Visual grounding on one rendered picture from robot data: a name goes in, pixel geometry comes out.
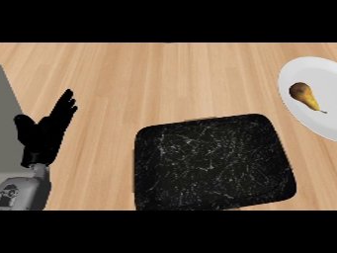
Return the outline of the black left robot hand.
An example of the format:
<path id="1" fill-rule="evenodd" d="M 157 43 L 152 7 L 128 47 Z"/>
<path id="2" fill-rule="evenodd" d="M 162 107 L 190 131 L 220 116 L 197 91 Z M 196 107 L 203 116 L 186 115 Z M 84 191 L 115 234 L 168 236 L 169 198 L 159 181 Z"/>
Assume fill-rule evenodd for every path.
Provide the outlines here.
<path id="1" fill-rule="evenodd" d="M 26 168 L 38 163 L 51 165 L 55 162 L 64 133 L 78 111 L 75 103 L 73 91 L 67 89 L 51 114 L 38 123 L 27 115 L 14 118 L 18 140 L 24 145 L 21 165 Z"/>

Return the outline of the white plate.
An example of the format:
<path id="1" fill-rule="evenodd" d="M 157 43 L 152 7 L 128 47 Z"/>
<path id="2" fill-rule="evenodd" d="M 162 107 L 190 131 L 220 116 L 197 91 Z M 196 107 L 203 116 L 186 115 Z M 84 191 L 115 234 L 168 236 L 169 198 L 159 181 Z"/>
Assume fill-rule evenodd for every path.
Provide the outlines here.
<path id="1" fill-rule="evenodd" d="M 323 112 L 313 111 L 289 94 L 293 83 L 311 87 Z M 323 137 L 337 141 L 337 62 L 316 56 L 293 59 L 279 77 L 282 100 L 296 120 Z"/>

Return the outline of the black marbled tray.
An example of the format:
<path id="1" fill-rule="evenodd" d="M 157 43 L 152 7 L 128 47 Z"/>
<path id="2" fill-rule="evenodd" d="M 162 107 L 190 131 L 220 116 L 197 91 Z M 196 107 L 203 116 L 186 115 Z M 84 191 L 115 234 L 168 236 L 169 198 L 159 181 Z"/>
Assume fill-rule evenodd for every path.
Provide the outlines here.
<path id="1" fill-rule="evenodd" d="M 296 181 L 261 114 L 144 127 L 135 138 L 140 211 L 220 211 L 280 202 Z"/>

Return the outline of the yellow brown pear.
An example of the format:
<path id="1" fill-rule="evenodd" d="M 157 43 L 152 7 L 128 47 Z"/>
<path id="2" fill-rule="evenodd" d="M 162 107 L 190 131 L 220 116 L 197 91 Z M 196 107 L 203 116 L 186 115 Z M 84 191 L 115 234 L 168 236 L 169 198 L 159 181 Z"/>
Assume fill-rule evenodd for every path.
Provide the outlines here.
<path id="1" fill-rule="evenodd" d="M 296 82 L 289 87 L 289 95 L 299 101 L 313 111 L 323 112 L 314 97 L 311 87 L 304 82 Z"/>

